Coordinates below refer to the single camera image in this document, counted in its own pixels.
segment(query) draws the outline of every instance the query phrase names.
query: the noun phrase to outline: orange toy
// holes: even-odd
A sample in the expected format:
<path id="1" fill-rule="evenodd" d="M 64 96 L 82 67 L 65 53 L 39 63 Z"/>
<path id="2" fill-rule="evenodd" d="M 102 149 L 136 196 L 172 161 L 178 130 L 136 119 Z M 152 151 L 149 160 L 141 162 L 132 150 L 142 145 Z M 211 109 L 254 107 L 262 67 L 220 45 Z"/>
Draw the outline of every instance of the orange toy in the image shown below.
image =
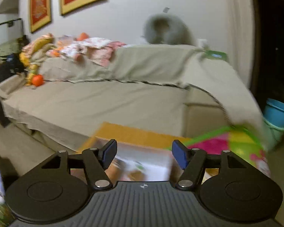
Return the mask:
<path id="1" fill-rule="evenodd" d="M 31 83 L 33 85 L 35 85 L 36 87 L 43 85 L 44 84 L 44 80 L 43 80 L 43 76 L 42 75 L 35 75 L 31 81 Z"/>
<path id="2" fill-rule="evenodd" d="M 77 41 L 83 41 L 83 40 L 85 40 L 87 38 L 89 38 L 89 36 L 85 32 L 82 32 L 80 34 L 80 36 L 77 38 Z"/>

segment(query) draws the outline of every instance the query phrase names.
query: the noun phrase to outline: ribbed gray surface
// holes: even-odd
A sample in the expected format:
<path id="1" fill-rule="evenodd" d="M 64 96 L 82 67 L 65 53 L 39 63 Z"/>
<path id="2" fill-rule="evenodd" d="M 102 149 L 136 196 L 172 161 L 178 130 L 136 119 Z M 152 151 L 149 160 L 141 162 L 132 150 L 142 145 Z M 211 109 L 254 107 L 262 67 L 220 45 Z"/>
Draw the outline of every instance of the ribbed gray surface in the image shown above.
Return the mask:
<path id="1" fill-rule="evenodd" d="M 280 227 L 274 220 L 257 224 L 236 224 L 204 210 L 194 194 L 174 189 L 169 182 L 119 182 L 107 192 L 96 193 L 79 214 L 68 220 L 33 225 L 19 220 L 11 227 Z"/>

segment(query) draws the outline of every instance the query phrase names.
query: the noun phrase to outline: pile of clothes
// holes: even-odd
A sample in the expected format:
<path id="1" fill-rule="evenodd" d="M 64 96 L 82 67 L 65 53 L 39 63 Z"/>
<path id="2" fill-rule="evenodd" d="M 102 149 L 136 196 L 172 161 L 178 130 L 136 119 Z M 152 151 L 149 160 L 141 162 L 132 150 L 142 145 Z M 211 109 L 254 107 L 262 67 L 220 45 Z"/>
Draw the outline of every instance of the pile of clothes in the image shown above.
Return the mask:
<path id="1" fill-rule="evenodd" d="M 86 33 L 81 33 L 76 39 L 72 36 L 60 37 L 56 45 L 53 44 L 54 39 L 54 36 L 48 33 L 23 47 L 20 61 L 29 71 L 26 85 L 32 85 L 33 77 L 47 57 L 72 59 L 74 63 L 80 63 L 83 55 L 86 55 L 93 63 L 108 67 L 113 52 L 126 45 L 109 39 L 89 37 Z"/>

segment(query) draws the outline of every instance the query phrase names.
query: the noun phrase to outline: beige sofa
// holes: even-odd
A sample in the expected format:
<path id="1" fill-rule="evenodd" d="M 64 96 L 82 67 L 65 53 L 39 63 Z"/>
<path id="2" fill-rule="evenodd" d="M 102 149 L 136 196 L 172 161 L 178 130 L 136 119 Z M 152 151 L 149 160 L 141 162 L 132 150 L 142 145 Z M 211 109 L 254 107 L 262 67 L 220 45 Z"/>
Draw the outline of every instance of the beige sofa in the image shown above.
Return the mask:
<path id="1" fill-rule="evenodd" d="M 103 79 L 99 79 L 98 69 L 102 76 L 103 70 L 87 61 L 92 74 L 84 78 L 89 79 L 73 81 L 72 76 L 32 89 L 23 86 L 23 76 L 13 76 L 0 83 L 0 99 L 14 125 L 55 151 L 76 151 L 102 122 L 196 137 L 229 122 L 206 92 L 180 88 L 177 80 L 193 51 L 188 46 L 122 48 Z M 45 78 L 52 78 L 52 72 L 57 73 L 63 63 L 66 68 L 74 67 L 73 62 L 61 59 L 45 61 L 41 69 Z M 53 67 L 51 76 L 46 74 L 49 66 Z M 82 76 L 82 66 L 75 67 L 80 71 L 76 77 Z M 153 69 L 146 72 L 143 67 Z"/>

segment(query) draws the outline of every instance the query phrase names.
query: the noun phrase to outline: floor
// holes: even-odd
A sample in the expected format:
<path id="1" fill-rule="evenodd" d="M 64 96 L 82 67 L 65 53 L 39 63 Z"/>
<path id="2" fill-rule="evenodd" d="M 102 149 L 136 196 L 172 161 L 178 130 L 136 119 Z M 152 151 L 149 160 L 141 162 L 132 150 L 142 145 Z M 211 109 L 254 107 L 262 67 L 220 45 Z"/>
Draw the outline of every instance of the floor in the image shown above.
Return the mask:
<path id="1" fill-rule="evenodd" d="M 8 157 L 20 175 L 38 165 L 54 152 L 13 125 L 0 125 L 0 156 Z M 272 179 L 283 191 L 283 203 L 276 220 L 284 226 L 284 141 L 268 154 Z"/>

